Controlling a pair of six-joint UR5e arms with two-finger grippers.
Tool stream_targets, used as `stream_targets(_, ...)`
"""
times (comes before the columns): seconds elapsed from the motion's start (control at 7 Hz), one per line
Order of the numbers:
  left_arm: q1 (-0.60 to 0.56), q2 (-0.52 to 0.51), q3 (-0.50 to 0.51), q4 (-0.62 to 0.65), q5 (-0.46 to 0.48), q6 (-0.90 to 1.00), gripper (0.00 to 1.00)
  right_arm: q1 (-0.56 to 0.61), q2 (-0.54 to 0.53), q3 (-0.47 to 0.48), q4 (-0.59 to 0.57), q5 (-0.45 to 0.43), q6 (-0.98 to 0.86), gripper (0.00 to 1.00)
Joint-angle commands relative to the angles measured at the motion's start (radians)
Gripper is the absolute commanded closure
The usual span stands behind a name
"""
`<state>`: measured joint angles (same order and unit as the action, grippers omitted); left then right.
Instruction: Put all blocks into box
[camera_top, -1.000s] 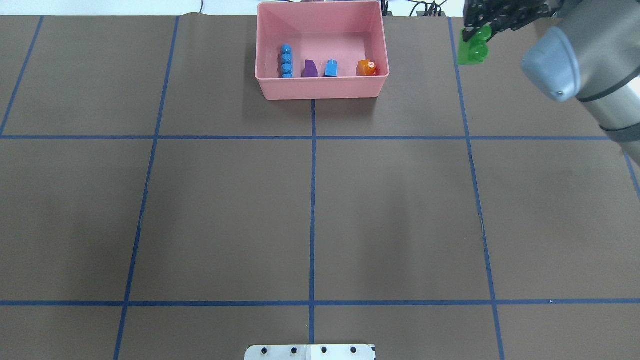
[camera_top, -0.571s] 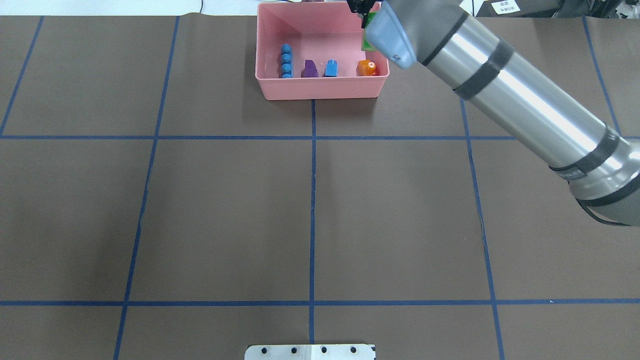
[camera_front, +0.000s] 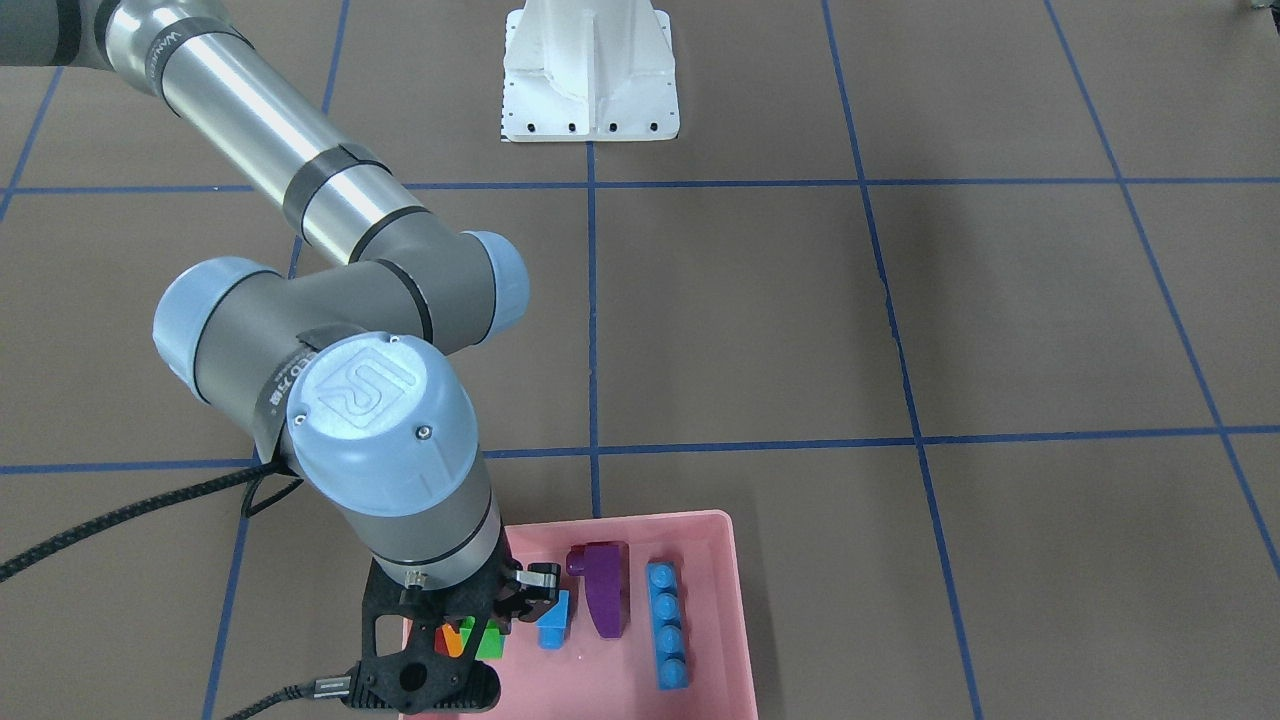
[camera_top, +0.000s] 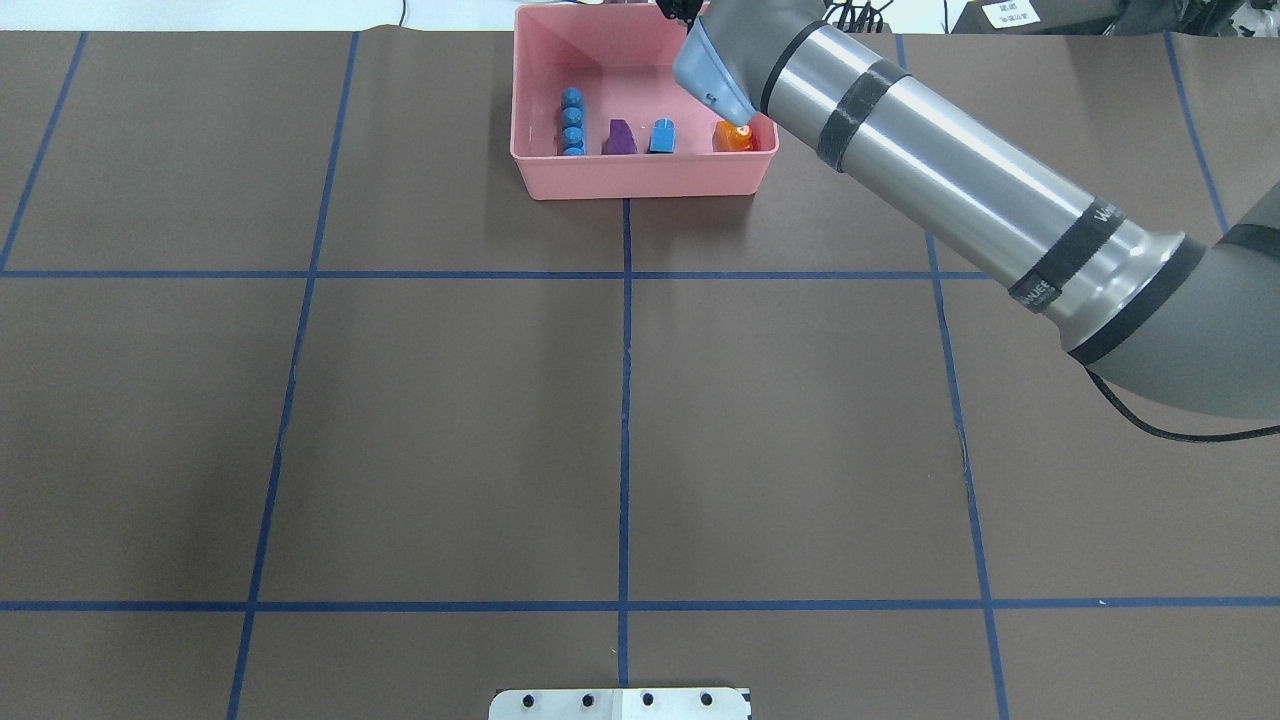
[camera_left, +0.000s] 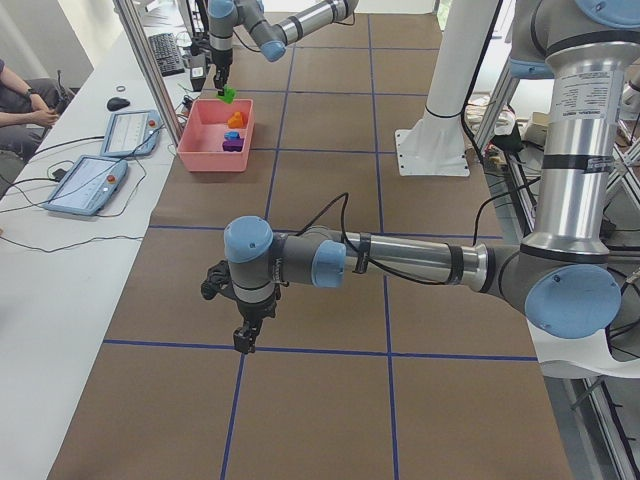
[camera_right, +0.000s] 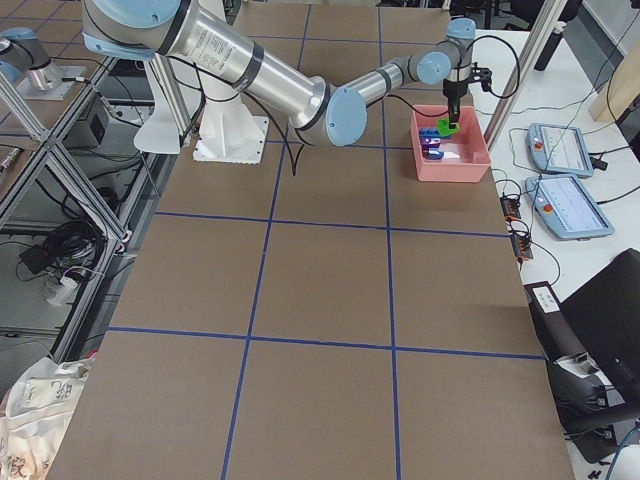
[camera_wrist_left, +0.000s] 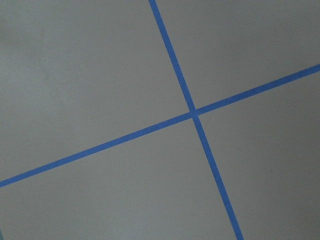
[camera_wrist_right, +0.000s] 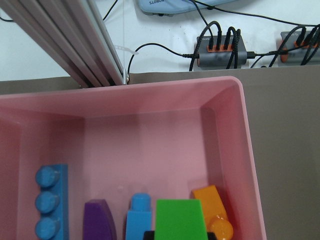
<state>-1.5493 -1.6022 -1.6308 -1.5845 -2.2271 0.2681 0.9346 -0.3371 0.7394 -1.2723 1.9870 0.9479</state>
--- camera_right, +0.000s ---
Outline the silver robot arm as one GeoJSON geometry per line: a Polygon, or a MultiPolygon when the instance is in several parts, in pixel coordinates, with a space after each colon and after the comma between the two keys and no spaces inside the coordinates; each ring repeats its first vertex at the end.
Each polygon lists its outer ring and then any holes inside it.
{"type": "Polygon", "coordinates": [[[194,63],[238,92],[287,115],[309,145],[351,145],[365,131],[367,107],[414,82],[442,84],[451,126],[471,83],[491,89],[491,72],[472,60],[475,23],[451,21],[446,37],[426,54],[394,58],[336,87],[308,77],[234,30],[197,1],[85,1],[86,47],[106,56],[150,61],[156,56],[194,63]]]}

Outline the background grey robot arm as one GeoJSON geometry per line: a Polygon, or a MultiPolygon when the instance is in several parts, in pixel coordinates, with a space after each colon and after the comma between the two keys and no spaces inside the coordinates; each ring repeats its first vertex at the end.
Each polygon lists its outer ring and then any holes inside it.
{"type": "Polygon", "coordinates": [[[85,70],[82,65],[58,65],[29,28],[1,32],[1,72],[26,100],[62,101],[85,70]]]}

